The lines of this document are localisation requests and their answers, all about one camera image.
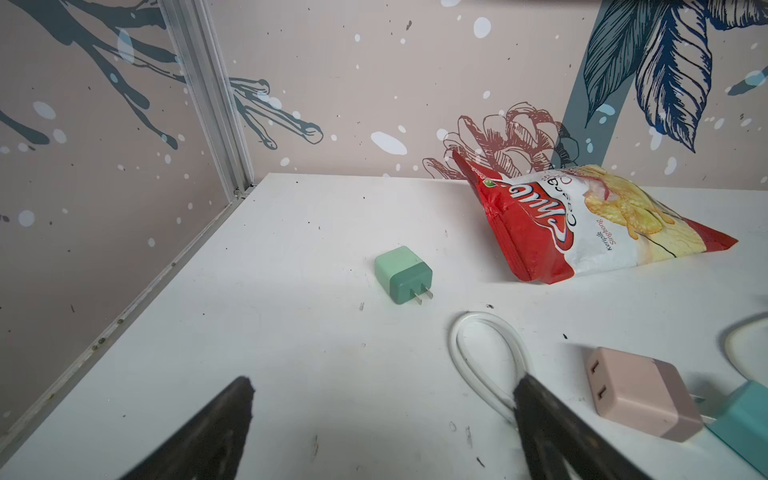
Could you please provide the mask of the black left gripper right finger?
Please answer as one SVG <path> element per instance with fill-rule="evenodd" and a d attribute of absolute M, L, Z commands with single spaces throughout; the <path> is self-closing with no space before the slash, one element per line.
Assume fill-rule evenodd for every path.
<path fill-rule="evenodd" d="M 648 475 L 527 374 L 514 390 L 514 416 L 533 479 L 646 479 Z"/>

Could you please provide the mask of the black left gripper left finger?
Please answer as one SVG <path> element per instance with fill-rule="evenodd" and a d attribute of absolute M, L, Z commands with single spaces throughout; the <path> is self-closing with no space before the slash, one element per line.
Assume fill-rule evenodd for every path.
<path fill-rule="evenodd" d="M 244 453 L 255 389 L 239 376 L 125 479 L 233 479 Z"/>

